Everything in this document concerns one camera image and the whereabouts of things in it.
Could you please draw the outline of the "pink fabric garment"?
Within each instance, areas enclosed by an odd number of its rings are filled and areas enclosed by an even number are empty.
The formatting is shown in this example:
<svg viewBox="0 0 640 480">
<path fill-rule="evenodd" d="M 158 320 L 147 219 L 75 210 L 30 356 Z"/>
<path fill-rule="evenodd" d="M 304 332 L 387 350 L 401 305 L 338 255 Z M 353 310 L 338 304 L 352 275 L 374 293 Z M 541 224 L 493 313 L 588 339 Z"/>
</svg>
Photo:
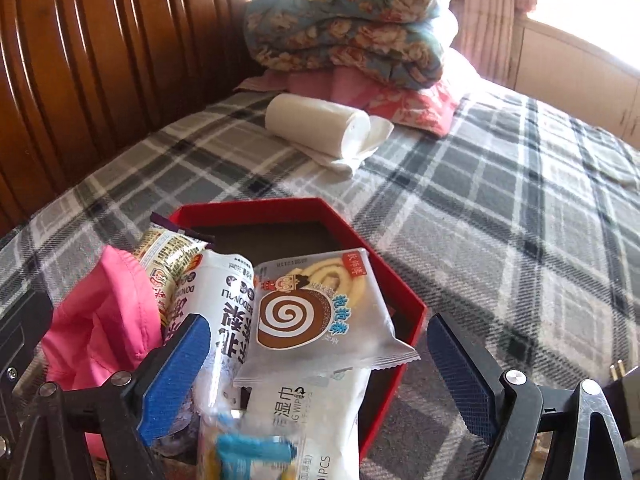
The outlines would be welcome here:
<svg viewBox="0 0 640 480">
<path fill-rule="evenodd" d="M 96 266 L 54 309 L 42 340 L 47 380 L 63 390 L 99 387 L 132 372 L 163 342 L 160 312 L 142 264 L 105 246 Z"/>
</svg>

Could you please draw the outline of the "clear plastic candy jar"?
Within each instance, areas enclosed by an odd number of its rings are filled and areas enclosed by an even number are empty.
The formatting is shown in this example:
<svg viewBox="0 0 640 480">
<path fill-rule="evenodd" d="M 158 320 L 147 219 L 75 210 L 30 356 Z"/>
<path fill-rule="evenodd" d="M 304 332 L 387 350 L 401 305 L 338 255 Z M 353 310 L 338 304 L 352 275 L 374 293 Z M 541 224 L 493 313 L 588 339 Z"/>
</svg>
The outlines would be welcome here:
<svg viewBox="0 0 640 480">
<path fill-rule="evenodd" d="M 286 418 L 219 411 L 200 418 L 199 479 L 295 479 L 304 430 Z"/>
</svg>

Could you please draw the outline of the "white black-lettered snack packet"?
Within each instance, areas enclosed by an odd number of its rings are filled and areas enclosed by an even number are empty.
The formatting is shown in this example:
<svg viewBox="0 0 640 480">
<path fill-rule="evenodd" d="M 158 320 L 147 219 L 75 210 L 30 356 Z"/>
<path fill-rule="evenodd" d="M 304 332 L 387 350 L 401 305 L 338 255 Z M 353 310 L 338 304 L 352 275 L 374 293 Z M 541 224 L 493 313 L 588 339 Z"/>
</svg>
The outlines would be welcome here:
<svg viewBox="0 0 640 480">
<path fill-rule="evenodd" d="M 192 387 L 196 410 L 207 416 L 241 407 L 233 379 L 245 362 L 255 299 L 254 269 L 241 255 L 206 248 L 193 256 L 177 282 L 166 337 L 191 313 L 209 322 L 209 354 Z"/>
</svg>

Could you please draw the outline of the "purple yellow snack packet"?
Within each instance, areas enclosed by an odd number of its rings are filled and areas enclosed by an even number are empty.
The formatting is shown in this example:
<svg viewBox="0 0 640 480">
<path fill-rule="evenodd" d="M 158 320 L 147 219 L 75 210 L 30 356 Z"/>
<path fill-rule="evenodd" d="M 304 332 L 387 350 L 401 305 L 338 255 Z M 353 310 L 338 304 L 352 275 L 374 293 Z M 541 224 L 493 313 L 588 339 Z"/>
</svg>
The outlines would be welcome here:
<svg viewBox="0 0 640 480">
<path fill-rule="evenodd" d="M 191 259 L 205 247 L 213 247 L 215 237 L 182 228 L 168 218 L 152 212 L 150 225 L 134 250 L 134 256 L 148 274 L 160 312 L 160 327 L 168 324 L 172 296 L 180 276 Z"/>
</svg>

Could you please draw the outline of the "white wet wipes pack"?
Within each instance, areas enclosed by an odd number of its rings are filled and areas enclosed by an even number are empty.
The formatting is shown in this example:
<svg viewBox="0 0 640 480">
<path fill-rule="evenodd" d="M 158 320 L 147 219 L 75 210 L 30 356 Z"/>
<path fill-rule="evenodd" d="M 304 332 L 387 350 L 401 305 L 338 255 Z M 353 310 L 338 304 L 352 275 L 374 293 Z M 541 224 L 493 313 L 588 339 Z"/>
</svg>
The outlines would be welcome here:
<svg viewBox="0 0 640 480">
<path fill-rule="evenodd" d="M 359 477 L 358 412 L 370 370 L 357 368 L 300 382 L 265 382 L 250 392 L 252 422 L 296 432 L 297 479 Z"/>
</svg>

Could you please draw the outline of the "swirl cake roll packet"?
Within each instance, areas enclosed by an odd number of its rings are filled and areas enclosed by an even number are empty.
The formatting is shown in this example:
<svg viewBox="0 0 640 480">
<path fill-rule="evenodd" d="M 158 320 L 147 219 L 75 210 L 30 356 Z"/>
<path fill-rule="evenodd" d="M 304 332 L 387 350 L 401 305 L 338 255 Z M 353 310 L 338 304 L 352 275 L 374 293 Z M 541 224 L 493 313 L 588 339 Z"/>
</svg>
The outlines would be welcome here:
<svg viewBox="0 0 640 480">
<path fill-rule="evenodd" d="M 396 336 L 367 249 L 266 261 L 255 274 L 250 343 L 235 385 L 388 370 L 420 359 Z"/>
</svg>

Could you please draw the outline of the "black power plug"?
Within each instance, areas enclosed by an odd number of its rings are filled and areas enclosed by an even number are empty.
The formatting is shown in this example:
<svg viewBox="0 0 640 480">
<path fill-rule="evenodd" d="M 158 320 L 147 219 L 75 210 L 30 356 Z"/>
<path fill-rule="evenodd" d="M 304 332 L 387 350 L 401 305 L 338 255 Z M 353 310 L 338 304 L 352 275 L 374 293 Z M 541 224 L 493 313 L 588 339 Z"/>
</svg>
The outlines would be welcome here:
<svg viewBox="0 0 640 480">
<path fill-rule="evenodd" d="M 603 388 L 624 442 L 640 434 L 640 372 L 626 369 L 622 360 L 610 366 L 612 382 Z"/>
</svg>

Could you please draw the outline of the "grey plaid fleece blanket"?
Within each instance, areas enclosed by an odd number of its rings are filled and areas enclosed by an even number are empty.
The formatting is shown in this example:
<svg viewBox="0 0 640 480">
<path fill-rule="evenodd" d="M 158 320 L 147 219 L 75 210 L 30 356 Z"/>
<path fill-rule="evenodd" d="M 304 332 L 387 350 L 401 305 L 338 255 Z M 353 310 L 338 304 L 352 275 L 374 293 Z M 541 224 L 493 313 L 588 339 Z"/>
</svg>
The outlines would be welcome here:
<svg viewBox="0 0 640 480">
<path fill-rule="evenodd" d="M 538 384 L 607 382 L 639 361 L 639 154 L 611 133 L 484 82 L 448 136 L 398 127 L 356 174 L 265 129 L 242 92 L 149 134 L 1 242 L 1 302 L 62 300 L 102 248 L 152 214 L 319 197 L 421 298 Z"/>
</svg>

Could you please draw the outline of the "red hexagonal box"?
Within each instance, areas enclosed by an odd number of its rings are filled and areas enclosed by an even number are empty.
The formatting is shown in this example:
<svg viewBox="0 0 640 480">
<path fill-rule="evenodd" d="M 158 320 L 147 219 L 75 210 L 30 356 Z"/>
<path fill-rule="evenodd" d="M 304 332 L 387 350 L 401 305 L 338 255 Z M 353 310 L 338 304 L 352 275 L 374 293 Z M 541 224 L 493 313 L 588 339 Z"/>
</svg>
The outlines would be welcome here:
<svg viewBox="0 0 640 480">
<path fill-rule="evenodd" d="M 369 271 L 390 311 L 398 339 L 415 346 L 427 307 L 395 270 L 328 202 L 320 197 L 232 200 L 183 205 L 169 216 L 179 228 L 210 236 L 216 252 L 251 263 L 292 261 L 327 252 L 368 253 Z"/>
</svg>

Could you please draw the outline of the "brown wooden headboard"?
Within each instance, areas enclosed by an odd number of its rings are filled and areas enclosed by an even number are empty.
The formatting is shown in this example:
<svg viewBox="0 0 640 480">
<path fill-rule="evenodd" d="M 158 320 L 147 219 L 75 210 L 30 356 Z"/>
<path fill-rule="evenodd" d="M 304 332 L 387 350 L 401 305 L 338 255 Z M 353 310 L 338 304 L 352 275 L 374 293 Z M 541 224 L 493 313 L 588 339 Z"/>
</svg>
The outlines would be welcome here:
<svg viewBox="0 0 640 480">
<path fill-rule="evenodd" d="M 1 0 L 1 229 L 256 65 L 248 0 Z"/>
</svg>

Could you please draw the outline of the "pink floral pillow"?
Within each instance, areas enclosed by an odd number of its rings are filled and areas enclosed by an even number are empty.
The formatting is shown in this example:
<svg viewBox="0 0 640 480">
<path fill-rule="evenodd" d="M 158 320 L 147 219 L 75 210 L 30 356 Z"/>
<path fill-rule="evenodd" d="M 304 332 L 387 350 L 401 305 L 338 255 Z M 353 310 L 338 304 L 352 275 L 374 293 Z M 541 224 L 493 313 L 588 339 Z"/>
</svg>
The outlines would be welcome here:
<svg viewBox="0 0 640 480">
<path fill-rule="evenodd" d="M 350 67 L 283 73 L 266 70 L 262 76 L 243 80 L 240 90 L 288 92 L 364 110 L 396 125 L 448 136 L 454 112 L 478 81 L 477 73 L 464 67 L 447 66 L 440 81 L 414 91 L 386 86 Z"/>
</svg>

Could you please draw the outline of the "white rolled towel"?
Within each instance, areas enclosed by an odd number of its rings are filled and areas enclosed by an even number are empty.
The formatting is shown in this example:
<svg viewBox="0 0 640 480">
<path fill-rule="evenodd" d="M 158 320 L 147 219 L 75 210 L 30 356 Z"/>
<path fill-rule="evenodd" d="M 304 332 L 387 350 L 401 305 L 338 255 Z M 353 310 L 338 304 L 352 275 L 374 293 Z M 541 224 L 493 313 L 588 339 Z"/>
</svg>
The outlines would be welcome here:
<svg viewBox="0 0 640 480">
<path fill-rule="evenodd" d="M 358 108 L 282 93 L 267 107 L 265 128 L 320 166 L 352 177 L 390 137 L 394 124 Z"/>
</svg>

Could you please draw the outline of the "floral folded quilt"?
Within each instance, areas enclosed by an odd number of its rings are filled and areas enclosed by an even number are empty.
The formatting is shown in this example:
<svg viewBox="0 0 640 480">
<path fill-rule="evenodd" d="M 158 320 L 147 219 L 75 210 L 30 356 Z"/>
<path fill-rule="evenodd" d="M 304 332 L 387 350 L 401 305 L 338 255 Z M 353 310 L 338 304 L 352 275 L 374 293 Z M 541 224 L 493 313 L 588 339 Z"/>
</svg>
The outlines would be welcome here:
<svg viewBox="0 0 640 480">
<path fill-rule="evenodd" d="M 250 56 L 270 70 L 351 67 L 390 86 L 423 90 L 444 71 L 455 27 L 437 0 L 252 0 Z"/>
</svg>

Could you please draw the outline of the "pink striped curtain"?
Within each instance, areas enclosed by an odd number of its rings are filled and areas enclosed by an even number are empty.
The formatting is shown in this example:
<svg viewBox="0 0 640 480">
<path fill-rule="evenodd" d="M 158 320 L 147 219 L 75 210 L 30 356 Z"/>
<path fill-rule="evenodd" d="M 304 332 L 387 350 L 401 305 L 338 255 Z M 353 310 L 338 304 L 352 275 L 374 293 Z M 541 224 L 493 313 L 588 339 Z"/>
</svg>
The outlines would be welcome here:
<svg viewBox="0 0 640 480">
<path fill-rule="evenodd" d="M 515 20 L 536 4 L 537 0 L 452 0 L 460 24 L 457 49 L 480 76 L 506 83 Z"/>
</svg>

